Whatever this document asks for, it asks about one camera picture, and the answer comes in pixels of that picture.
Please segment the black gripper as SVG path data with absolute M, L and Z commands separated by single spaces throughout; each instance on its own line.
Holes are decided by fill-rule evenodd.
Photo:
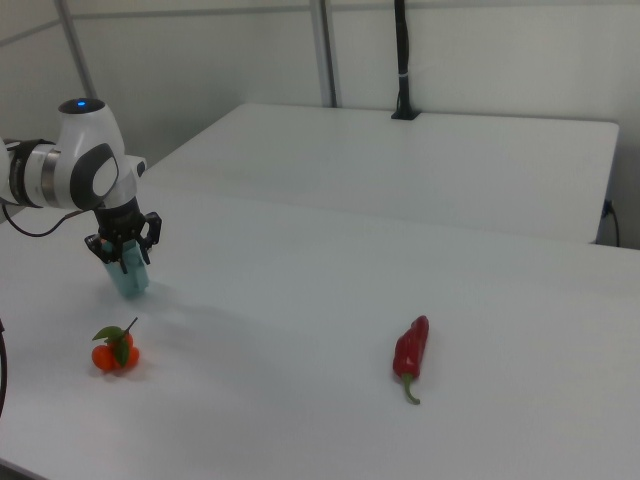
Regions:
M 93 210 L 98 232 L 87 236 L 87 248 L 104 264 L 118 263 L 124 275 L 128 274 L 125 246 L 133 241 L 139 248 L 145 264 L 150 263 L 149 251 L 160 240 L 162 219 L 156 212 L 142 214 L 137 198 L 116 208 L 100 207 Z

